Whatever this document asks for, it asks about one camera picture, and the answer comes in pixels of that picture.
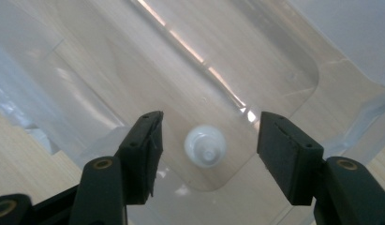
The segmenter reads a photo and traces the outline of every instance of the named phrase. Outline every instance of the transparent plastic tray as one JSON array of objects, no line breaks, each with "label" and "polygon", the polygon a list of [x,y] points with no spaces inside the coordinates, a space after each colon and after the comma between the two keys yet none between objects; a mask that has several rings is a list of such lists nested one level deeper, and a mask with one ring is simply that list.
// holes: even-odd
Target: transparent plastic tray
[{"label": "transparent plastic tray", "polygon": [[0,1],[0,112],[53,153],[63,150],[83,167],[113,154],[129,128],[55,52],[61,41]]},{"label": "transparent plastic tray", "polygon": [[[84,57],[123,89],[119,98],[164,112],[163,158],[198,190],[223,187],[256,154],[261,111],[290,117],[318,84],[315,62],[287,32],[235,1],[125,1],[112,18],[100,16],[100,2],[56,4],[58,21],[83,40]],[[184,150],[187,133],[201,124],[227,140],[227,154],[210,169]]]}]

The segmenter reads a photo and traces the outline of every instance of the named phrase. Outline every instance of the plastic bottle cap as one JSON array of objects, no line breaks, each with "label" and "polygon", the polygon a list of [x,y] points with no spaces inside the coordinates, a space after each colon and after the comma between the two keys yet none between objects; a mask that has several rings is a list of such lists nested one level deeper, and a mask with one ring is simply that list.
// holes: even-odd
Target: plastic bottle cap
[{"label": "plastic bottle cap", "polygon": [[186,136],[185,152],[199,167],[211,168],[225,156],[227,144],[217,128],[201,125],[193,128]]}]

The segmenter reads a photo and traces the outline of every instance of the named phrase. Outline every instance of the brass screw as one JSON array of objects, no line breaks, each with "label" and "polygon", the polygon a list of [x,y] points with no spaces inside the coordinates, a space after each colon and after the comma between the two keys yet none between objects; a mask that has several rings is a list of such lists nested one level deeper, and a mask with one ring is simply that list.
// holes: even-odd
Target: brass screw
[{"label": "brass screw", "polygon": [[4,217],[11,211],[13,211],[17,206],[17,202],[14,200],[3,200],[0,202],[0,218]]},{"label": "brass screw", "polygon": [[351,162],[349,160],[345,160],[345,159],[338,159],[337,160],[337,164],[338,166],[346,169],[346,170],[349,170],[349,171],[356,171],[358,170],[358,165],[356,165],[354,162]]},{"label": "brass screw", "polygon": [[112,160],[110,159],[101,159],[94,163],[93,167],[97,170],[102,170],[110,167],[112,165]]}]

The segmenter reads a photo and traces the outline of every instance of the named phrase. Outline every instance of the wooden surface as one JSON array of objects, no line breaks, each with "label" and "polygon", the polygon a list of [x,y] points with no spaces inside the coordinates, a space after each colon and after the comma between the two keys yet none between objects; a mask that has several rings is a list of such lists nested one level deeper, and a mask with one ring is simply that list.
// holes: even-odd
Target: wooden surface
[{"label": "wooden surface", "polygon": [[[275,224],[287,216],[290,207],[276,188],[274,181],[268,174],[265,175],[264,171],[254,170],[255,167],[262,166],[262,162],[254,153],[258,121],[253,120],[253,123],[248,121],[247,115],[240,113],[240,109],[229,101],[227,95],[224,95],[224,89],[218,88],[218,83],[208,82],[204,76],[201,76],[201,72],[185,62],[181,54],[166,47],[169,46],[167,40],[155,35],[157,33],[155,28],[143,19],[135,8],[128,5],[129,3],[126,4],[123,1],[108,3],[98,0],[12,2],[64,37],[64,41],[55,49],[55,52],[60,54],[129,124],[133,124],[139,115],[151,110],[159,109],[165,112],[166,149],[163,159],[170,165],[172,171],[175,171],[199,194],[198,199],[204,202],[205,198],[213,196],[201,195],[199,190],[216,190],[216,192],[202,193],[215,193],[216,198],[222,203],[218,206],[218,212],[223,209],[230,215],[236,215],[235,218],[239,218],[239,224],[251,224],[254,221],[261,221],[260,224],[271,222]],[[303,97],[294,99],[298,107],[293,110],[290,110],[290,107],[292,108],[295,104],[290,103],[293,97],[289,94],[293,93],[293,90],[302,90],[301,86],[290,89],[286,93],[277,94],[277,98],[274,99],[283,100],[284,104],[279,102],[273,105],[259,104],[271,101],[268,98],[269,95],[265,93],[273,92],[274,88],[265,82],[259,87],[262,97],[250,99],[246,94],[248,92],[235,91],[235,93],[240,93],[239,96],[245,95],[253,113],[259,113],[259,110],[289,113],[294,123],[319,142],[342,134],[352,123],[353,116],[361,105],[383,93],[385,89],[369,82],[349,60],[292,10],[287,2],[280,0],[253,2],[256,4],[255,7],[269,11],[266,19],[270,19],[272,24],[280,27],[289,36],[288,38],[291,38],[309,55],[318,70],[318,74],[309,76],[312,76],[312,79],[317,76],[318,80],[317,83],[309,82],[308,85],[303,85],[308,89],[302,92]],[[201,6],[188,6],[187,8],[190,9],[188,13],[193,14],[193,10],[197,7]],[[253,23],[248,19],[239,18],[238,20]],[[286,65],[293,66],[291,71],[295,71],[298,64],[292,60],[289,61],[289,57],[285,54],[282,55],[284,53],[282,50],[267,49],[274,45],[273,42],[268,41],[268,37],[265,37],[272,34],[271,32],[267,30],[251,32],[247,34],[248,38],[261,39],[258,42],[249,40],[249,45],[246,46],[241,44],[243,48],[247,48],[244,52],[253,54],[253,50],[247,51],[248,46],[253,42],[257,45],[255,48],[261,48],[265,53],[273,53],[274,59],[288,60]],[[244,52],[238,52],[236,49],[226,53],[241,56]],[[220,65],[221,61],[215,61],[216,54],[221,52],[212,52],[209,56],[212,57],[213,62]],[[242,75],[247,76],[247,79],[252,77],[247,70],[244,71],[244,68],[249,66],[248,60],[252,58],[254,56],[249,55],[244,67],[238,70],[243,72]],[[268,67],[270,72],[274,72],[274,68]],[[230,151],[225,161],[219,167],[209,171],[199,169],[190,163],[183,151],[186,133],[195,125],[204,123],[220,127],[230,144]],[[368,168],[385,188],[385,149],[368,165]],[[0,115],[0,195],[23,192],[29,194],[34,203],[39,203],[77,184],[80,176],[80,169],[64,153],[49,156],[28,134],[10,125]],[[240,190],[246,186],[249,186],[248,191],[241,192]],[[235,201],[230,196],[238,196],[237,199],[245,201]],[[260,198],[261,202],[253,201],[251,196]],[[247,206],[261,211],[257,213],[252,212],[251,209],[248,211]],[[194,202],[193,207],[199,208],[199,202]],[[298,217],[299,212],[291,212]],[[205,224],[203,221],[210,221],[206,219],[210,215],[199,213],[199,210],[191,214],[203,217],[201,220],[196,220],[197,223]],[[224,221],[222,224],[228,223],[230,224],[230,221]]]}]

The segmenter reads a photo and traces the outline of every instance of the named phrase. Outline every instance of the clear plastic container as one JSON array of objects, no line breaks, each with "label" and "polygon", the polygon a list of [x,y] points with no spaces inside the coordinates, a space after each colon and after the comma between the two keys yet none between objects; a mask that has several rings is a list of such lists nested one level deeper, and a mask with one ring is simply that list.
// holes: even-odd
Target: clear plastic container
[{"label": "clear plastic container", "polygon": [[289,0],[372,82],[385,85],[385,0]]},{"label": "clear plastic container", "polygon": [[[136,224],[310,224],[310,209],[289,205],[257,156],[261,111],[290,118],[321,143],[357,142],[327,156],[366,160],[377,151],[366,146],[385,142],[376,129],[385,128],[378,127],[385,88],[286,0],[46,4],[70,46],[56,52],[120,118],[132,124],[152,110],[165,114],[155,196],[127,208]],[[184,149],[200,124],[227,142],[212,168],[195,165]]]},{"label": "clear plastic container", "polygon": [[82,167],[114,154],[129,127],[55,52],[61,41],[0,1],[0,112],[50,152],[61,149]]}]

